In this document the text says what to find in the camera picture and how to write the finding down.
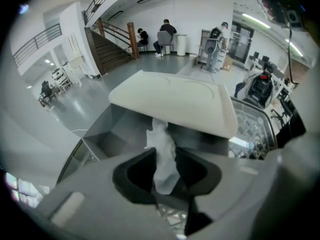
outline backpack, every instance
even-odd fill
[[[215,27],[214,29],[211,30],[209,38],[220,41],[220,39],[222,38],[222,35],[223,35],[222,31],[219,28]]]

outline pants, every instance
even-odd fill
[[[245,82],[240,82],[235,86],[235,93],[234,93],[234,97],[238,98],[238,92],[245,87],[246,83]]]
[[[218,44],[216,44],[216,48],[213,51],[213,53],[208,54],[208,58],[206,59],[206,70],[209,72],[216,72],[215,70],[215,65],[218,59],[218,54],[219,54],[220,48]]]
[[[153,43],[153,47],[154,47],[154,49],[155,49],[155,51],[156,51],[157,54],[161,54],[161,47],[160,47],[158,41],[155,41],[155,42]]]

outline white pillar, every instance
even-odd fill
[[[55,50],[53,48],[50,49],[50,54],[51,54],[51,57],[53,59],[53,63],[56,65],[57,68],[62,68],[62,65],[60,65],[59,63],[59,60],[58,60],[58,57],[55,53]]]

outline staircase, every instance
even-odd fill
[[[85,33],[101,76],[134,59],[130,53],[90,28],[86,27]]]

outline person standing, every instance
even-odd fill
[[[218,55],[220,49],[227,49],[227,39],[225,38],[225,32],[228,29],[228,23],[222,22],[221,26],[215,27],[212,31],[208,34],[208,39],[213,40],[215,43],[215,48],[212,53],[208,54],[206,60],[206,70],[211,73],[216,73],[216,63],[218,59]]]
[[[169,22],[168,19],[165,19],[163,21],[163,25],[161,26],[160,31],[167,31],[171,35],[171,41],[172,41],[172,38],[174,37],[174,34],[177,33],[177,30],[175,29],[174,26],[170,25],[170,22]],[[161,57],[162,56],[161,55],[161,47],[159,45],[159,42],[155,41],[153,43],[153,47],[154,47],[154,49],[156,51],[155,56],[156,57]]]

